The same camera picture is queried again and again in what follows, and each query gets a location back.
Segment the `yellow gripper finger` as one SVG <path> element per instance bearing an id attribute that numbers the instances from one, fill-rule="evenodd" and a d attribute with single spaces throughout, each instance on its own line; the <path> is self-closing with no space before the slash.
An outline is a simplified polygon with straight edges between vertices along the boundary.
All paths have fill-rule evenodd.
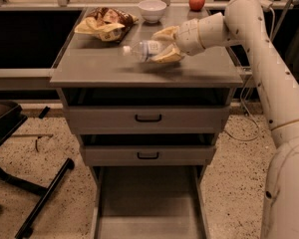
<path id="1" fill-rule="evenodd" d="M 160 31 L 155 32 L 151 38 L 156 41 L 173 42 L 178 31 L 178 26 L 170 26 Z"/>
<path id="2" fill-rule="evenodd" d="M 151 60 L 155 63 L 174 63 L 179 62 L 184 58 L 184 53 L 176 44 L 170 44 L 157 55 L 153 56 Z"/>

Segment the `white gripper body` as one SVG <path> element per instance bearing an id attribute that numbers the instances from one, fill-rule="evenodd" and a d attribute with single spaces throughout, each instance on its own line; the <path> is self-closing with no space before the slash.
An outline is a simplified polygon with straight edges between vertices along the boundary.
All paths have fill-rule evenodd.
<path id="1" fill-rule="evenodd" d="M 192 19 L 180 24 L 175 33 L 175 43 L 183 53 L 189 56 L 202 53 L 205 48 L 200 40 L 199 20 Z"/>

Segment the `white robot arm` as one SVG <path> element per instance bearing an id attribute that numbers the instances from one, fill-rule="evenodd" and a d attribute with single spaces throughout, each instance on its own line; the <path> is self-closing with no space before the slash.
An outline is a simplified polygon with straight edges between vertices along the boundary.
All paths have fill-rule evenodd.
<path id="1" fill-rule="evenodd" d="M 243 47 L 276 145 L 266 177 L 261 239 L 299 239 L 299 84 L 266 32 L 259 0 L 230 0 L 225 11 L 152 35 L 162 54 L 194 56 L 214 46 Z"/>

